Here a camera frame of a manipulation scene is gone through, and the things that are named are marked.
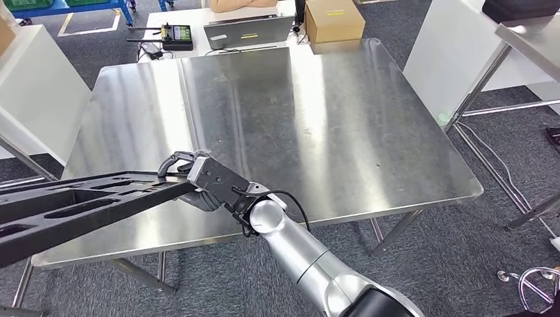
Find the laptop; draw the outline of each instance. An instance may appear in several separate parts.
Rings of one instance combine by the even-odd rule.
[[[204,32],[212,50],[283,42],[288,38],[294,19],[293,15],[264,15],[223,20],[205,25]]]

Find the black base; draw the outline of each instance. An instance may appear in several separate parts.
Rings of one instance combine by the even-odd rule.
[[[560,0],[486,0],[482,6],[482,12],[496,23],[551,17],[559,9]]]

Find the metal stool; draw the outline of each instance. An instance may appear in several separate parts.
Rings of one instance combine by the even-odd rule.
[[[500,279],[500,281],[502,281],[502,282],[510,281],[511,277],[513,277],[514,279],[516,279],[518,281],[517,287],[518,287],[519,297],[521,299],[521,303],[523,304],[523,308],[525,308],[525,310],[528,310],[530,312],[534,312],[533,310],[530,310],[529,305],[527,304],[527,299],[525,298],[525,288],[524,287],[528,287],[530,290],[535,292],[540,298],[542,298],[544,301],[546,301],[546,303],[548,303],[549,306],[545,310],[542,310],[541,312],[538,312],[538,313],[542,314],[552,307],[552,304],[554,303],[553,299],[556,297],[556,294],[558,293],[558,290],[560,290],[560,271],[559,271],[559,269],[560,269],[560,267],[556,267],[556,269],[550,269],[548,267],[533,267],[533,268],[528,269],[525,272],[523,272],[523,274],[521,276],[519,276],[518,274],[515,274],[515,273],[508,273],[508,272],[505,272],[505,271],[498,271],[497,275],[498,275],[498,278]],[[549,279],[551,281],[554,281],[554,295],[552,297],[548,296],[548,294],[541,291],[533,283],[527,281],[527,277],[531,274],[534,274],[534,273],[540,273],[542,275],[542,277],[544,277],[546,279]]]

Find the white cable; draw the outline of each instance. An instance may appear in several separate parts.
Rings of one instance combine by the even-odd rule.
[[[523,195],[523,193],[521,193],[521,191],[515,186],[515,184],[513,184],[513,179],[511,177],[511,172],[509,170],[509,167],[506,165],[506,163],[498,156],[498,154],[488,145],[486,144],[484,141],[482,141],[482,139],[478,136],[478,134],[476,134],[475,131],[473,131],[473,129],[471,129],[468,125],[462,123],[462,122],[457,122],[458,125],[464,127],[465,129],[469,130],[470,133],[472,133],[472,135],[488,150],[490,151],[490,153],[492,153],[492,155],[494,155],[494,157],[496,159],[498,159],[498,161],[502,164],[502,166],[505,168],[506,173],[507,173],[507,178],[508,178],[508,182],[511,185],[511,187],[515,190],[515,192],[519,195],[519,197],[521,197],[521,199],[523,199],[523,202],[526,204],[526,206],[529,208],[529,210],[532,209],[531,204],[529,204],[529,202],[527,201],[527,199],[525,198],[525,196]],[[558,236],[552,231],[552,229],[550,229],[550,227],[544,222],[544,220],[539,217],[539,220],[541,221],[541,223],[544,225],[544,227],[548,230],[548,232],[550,232],[550,234],[552,234],[552,237],[557,238]]]

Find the cardboard box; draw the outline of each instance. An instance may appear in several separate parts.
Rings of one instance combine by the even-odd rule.
[[[352,0],[308,0],[305,6],[304,26],[312,48],[362,38],[366,22]]]
[[[4,54],[4,51],[10,46],[15,37],[14,31],[0,18],[0,56]]]

